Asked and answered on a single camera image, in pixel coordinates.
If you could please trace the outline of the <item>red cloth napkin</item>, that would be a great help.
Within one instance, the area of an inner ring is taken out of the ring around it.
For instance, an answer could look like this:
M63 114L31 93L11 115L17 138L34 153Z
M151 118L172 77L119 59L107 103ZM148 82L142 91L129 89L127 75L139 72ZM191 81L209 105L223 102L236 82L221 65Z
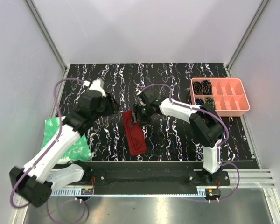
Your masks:
M131 125L132 111L123 112L122 116L130 155L137 156L146 153L147 145L140 122Z

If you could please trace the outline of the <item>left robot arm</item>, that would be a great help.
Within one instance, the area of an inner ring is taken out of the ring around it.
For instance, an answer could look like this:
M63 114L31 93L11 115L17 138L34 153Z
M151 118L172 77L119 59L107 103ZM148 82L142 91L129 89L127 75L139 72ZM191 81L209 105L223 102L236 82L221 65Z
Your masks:
M51 193L72 183L86 185L91 181L90 168L81 161L50 174L62 155L93 126L100 117L111 116L119 110L119 103L104 90L88 90L80 97L77 106L66 115L56 136L22 168L9 172L12 185L10 203L14 208L14 194L38 208L48 201Z

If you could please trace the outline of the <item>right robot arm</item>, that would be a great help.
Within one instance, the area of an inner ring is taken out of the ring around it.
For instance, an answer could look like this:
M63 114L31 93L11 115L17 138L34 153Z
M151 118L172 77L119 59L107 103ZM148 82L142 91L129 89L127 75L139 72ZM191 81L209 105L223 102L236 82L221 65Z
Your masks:
M130 126L147 124L155 114L174 117L191 125L194 139L203 148L203 181L213 185L219 180L222 165L219 150L226 126L210 104L190 105L145 90L137 95Z

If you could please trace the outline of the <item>green white cloth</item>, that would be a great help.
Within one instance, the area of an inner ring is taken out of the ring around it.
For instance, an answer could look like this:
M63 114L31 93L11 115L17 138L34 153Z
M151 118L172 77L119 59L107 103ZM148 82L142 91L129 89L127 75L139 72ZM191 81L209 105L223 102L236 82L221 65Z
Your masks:
M42 142L42 148L54 137L59 131L59 118L50 118L45 120L44 137ZM57 164L66 164L70 161L90 161L92 154L88 146L86 136L83 135L78 141L76 141L67 151L61 156Z

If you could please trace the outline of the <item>pink compartment tray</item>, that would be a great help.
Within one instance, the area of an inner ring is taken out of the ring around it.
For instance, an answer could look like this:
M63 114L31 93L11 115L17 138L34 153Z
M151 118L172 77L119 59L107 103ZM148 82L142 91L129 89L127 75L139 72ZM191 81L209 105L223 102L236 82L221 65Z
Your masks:
M238 78L193 78L189 90L192 104L208 103L221 117L240 117L250 110L243 84Z

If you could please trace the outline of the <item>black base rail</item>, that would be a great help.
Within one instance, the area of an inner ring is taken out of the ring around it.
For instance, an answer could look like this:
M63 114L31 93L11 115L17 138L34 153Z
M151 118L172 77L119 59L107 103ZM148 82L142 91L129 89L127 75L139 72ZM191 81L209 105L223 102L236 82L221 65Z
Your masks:
M227 171L210 181L200 161L92 161L96 195L186 196L197 187L230 186Z

